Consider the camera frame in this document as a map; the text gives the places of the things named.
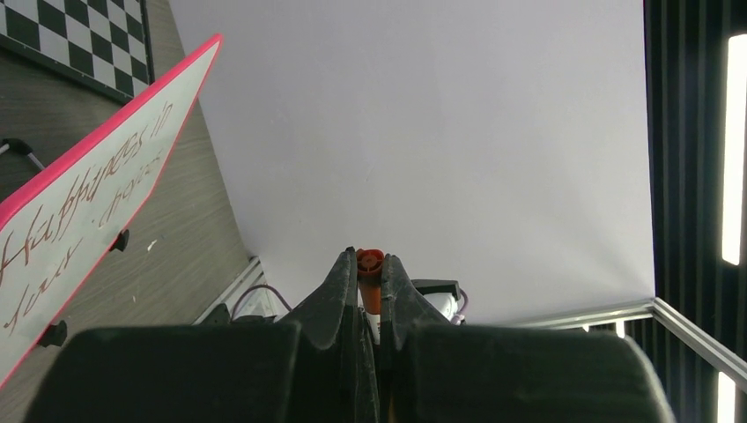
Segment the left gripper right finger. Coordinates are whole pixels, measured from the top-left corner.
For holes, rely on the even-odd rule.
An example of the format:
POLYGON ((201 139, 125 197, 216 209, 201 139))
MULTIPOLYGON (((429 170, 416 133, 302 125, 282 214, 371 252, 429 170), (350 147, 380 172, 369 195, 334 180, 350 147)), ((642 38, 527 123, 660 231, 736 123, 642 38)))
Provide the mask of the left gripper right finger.
POLYGON ((449 323, 402 261, 381 271, 386 422, 671 422, 646 354, 609 332, 449 323))

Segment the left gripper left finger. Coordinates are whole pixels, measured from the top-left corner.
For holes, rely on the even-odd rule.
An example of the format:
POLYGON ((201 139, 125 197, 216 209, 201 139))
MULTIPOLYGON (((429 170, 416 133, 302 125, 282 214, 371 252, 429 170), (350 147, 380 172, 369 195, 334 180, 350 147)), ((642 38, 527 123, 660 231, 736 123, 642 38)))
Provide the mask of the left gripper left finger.
POLYGON ((28 422, 361 422, 356 251, 274 323, 110 327, 62 349, 28 422))

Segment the white marker pen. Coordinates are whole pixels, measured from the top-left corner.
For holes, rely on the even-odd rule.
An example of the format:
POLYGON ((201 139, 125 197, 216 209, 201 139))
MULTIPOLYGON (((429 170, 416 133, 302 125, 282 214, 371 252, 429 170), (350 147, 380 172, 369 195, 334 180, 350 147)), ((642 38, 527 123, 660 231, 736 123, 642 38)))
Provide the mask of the white marker pen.
POLYGON ((372 342, 374 345, 381 344, 381 315, 365 312, 366 320, 371 330, 372 342))

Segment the red marker cap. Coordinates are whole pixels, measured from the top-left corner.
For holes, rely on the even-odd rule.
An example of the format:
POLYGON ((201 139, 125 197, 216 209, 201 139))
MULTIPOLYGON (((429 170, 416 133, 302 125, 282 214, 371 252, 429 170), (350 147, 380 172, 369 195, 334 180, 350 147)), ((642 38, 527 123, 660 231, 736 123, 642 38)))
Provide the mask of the red marker cap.
POLYGON ((381 275, 384 253, 379 249, 358 249, 357 281, 363 307, 368 314, 381 313, 381 275))

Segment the pink framed whiteboard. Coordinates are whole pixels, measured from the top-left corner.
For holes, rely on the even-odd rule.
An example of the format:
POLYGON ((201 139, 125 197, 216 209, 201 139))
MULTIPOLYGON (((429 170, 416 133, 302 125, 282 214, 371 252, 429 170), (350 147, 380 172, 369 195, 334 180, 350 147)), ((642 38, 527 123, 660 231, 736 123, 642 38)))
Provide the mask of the pink framed whiteboard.
POLYGON ((223 42, 212 35, 2 202, 3 380, 151 196, 223 42))

